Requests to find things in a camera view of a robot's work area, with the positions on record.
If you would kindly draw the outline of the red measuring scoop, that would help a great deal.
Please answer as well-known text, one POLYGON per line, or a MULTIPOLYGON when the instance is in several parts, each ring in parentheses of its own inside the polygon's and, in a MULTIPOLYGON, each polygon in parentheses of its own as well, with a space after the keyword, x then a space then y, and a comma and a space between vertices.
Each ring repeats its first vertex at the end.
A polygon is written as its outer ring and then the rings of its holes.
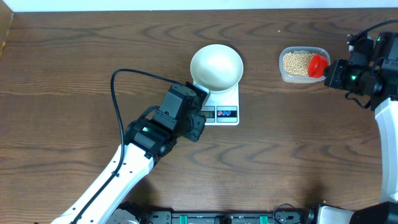
POLYGON ((308 76, 312 78, 321 78, 327 66, 327 58, 319 54, 314 55, 308 65, 308 76))

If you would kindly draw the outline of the beige bowl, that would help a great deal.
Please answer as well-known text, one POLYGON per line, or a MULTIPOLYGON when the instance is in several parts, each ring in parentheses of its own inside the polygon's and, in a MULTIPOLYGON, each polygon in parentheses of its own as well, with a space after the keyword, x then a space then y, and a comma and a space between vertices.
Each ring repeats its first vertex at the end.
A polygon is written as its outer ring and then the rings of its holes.
POLYGON ((195 83, 210 91, 227 91, 236 86, 244 73, 241 56, 227 45, 202 47, 192 58, 190 73, 195 83))

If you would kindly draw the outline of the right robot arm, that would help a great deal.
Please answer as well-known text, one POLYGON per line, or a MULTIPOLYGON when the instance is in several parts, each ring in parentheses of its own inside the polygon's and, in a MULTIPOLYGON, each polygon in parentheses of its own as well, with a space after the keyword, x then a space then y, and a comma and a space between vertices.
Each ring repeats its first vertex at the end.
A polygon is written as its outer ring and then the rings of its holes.
POLYGON ((348 35, 349 60, 338 59, 323 71, 325 86, 345 90, 346 99, 369 96, 379 128, 382 188, 379 203, 357 211, 320 205, 314 223, 397 223, 397 34, 381 32, 377 40, 366 31, 348 35))

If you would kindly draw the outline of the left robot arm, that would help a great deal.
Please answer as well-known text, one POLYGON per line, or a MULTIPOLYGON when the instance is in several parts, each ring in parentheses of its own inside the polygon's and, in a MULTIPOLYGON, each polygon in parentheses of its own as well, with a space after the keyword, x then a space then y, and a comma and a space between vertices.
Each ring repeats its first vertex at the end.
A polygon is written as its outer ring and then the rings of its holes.
POLYGON ((185 137, 197 142, 205 128, 200 85, 174 83, 160 106, 131 122, 111 162, 86 192, 54 223, 105 223, 130 190, 185 137))

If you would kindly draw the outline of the white digital kitchen scale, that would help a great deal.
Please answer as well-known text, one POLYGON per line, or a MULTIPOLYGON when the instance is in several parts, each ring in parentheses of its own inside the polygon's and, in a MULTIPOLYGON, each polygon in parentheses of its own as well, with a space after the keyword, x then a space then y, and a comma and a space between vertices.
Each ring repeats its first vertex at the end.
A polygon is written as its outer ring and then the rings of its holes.
POLYGON ((225 91, 208 90, 208 98, 202 106, 206 126, 237 126, 239 124, 238 84, 225 91))

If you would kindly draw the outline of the soybeans in container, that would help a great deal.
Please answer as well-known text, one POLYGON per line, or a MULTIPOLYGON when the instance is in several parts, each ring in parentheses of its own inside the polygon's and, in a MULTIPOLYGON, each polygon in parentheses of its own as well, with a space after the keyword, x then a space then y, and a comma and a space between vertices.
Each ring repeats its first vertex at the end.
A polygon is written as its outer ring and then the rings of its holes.
POLYGON ((282 57, 284 70, 292 76, 307 77, 308 65, 315 53, 287 53, 282 57))

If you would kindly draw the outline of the clear plastic container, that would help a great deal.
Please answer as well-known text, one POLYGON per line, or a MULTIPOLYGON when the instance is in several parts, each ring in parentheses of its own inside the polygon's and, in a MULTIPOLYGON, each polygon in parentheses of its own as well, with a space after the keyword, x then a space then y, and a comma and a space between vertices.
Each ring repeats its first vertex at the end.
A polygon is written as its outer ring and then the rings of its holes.
POLYGON ((314 56, 319 55, 330 65, 329 53, 319 47, 287 47, 279 56, 279 69, 282 80, 287 83, 310 84, 322 82, 325 77, 310 77, 308 68, 314 56))

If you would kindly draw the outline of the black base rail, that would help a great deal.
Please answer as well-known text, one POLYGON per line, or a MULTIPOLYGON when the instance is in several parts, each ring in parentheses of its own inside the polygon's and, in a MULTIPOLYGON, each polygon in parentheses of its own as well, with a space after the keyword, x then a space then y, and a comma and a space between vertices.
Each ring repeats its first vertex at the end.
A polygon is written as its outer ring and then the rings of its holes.
POLYGON ((313 223, 312 209, 298 210, 280 205, 271 212, 260 213, 200 213, 144 210, 135 203, 124 202, 106 221, 109 224, 277 224, 313 223))

